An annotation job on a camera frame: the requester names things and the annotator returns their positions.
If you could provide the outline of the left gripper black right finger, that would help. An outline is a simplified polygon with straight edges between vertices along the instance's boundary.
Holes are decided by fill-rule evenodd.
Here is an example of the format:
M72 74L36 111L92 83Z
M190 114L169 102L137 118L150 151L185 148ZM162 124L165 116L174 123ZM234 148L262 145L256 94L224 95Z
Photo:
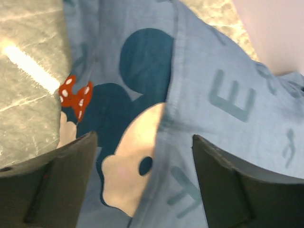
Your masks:
M192 154L210 228L303 227L303 179L253 165L199 135Z

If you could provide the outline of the blue cartoon mouse pillowcase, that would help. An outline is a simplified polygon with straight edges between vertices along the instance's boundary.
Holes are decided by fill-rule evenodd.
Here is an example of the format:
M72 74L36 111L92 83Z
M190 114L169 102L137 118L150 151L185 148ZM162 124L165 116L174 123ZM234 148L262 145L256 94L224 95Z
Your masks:
M178 0L66 0L72 70L59 145L94 131L79 228L205 228L192 157L201 135L304 176L304 78L273 75Z

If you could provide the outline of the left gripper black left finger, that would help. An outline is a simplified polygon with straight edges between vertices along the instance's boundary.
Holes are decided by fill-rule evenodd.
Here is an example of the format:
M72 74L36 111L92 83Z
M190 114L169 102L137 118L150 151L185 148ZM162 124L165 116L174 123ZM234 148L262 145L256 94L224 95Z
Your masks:
M97 134L0 169L2 228L74 228L97 150Z

